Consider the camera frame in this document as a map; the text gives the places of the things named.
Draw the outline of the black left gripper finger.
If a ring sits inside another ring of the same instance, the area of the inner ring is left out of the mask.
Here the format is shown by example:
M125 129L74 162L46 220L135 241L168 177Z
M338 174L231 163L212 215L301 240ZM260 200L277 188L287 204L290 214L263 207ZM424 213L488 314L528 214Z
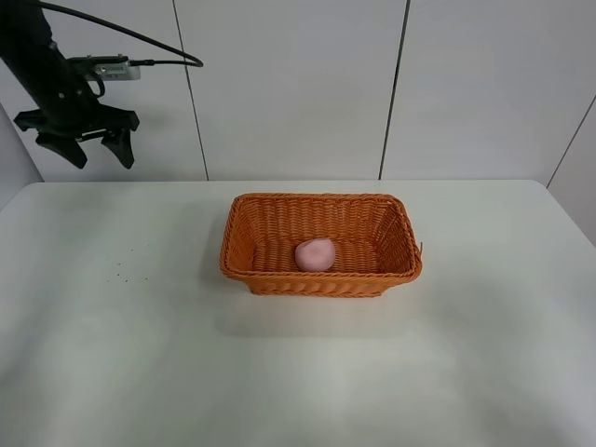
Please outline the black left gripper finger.
M125 169L131 169L135 161L130 135L130 129L108 129L102 137L102 145L112 152Z
M86 154L74 138L39 132L35 142L61 156L78 169L84 168L88 162Z

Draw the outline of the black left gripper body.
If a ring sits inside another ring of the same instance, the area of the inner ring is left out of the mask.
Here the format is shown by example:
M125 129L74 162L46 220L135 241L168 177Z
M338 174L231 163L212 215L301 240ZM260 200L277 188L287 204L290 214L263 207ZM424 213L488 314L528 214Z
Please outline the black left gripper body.
M13 74L37 105L14 118L21 130L78 138L101 129L134 131L140 124L134 112L101 104L83 75L54 47L14 47Z

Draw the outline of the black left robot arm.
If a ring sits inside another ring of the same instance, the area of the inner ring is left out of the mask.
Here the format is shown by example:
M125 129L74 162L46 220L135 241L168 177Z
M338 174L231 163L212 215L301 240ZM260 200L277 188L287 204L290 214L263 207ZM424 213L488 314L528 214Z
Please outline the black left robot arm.
M100 103L105 86L95 60L65 59L40 6L1 3L1 60L37 105L18 113L14 123L22 131L36 130L39 146L82 169L88 158L80 143L99 139L124 168L132 167L130 134L139 118Z

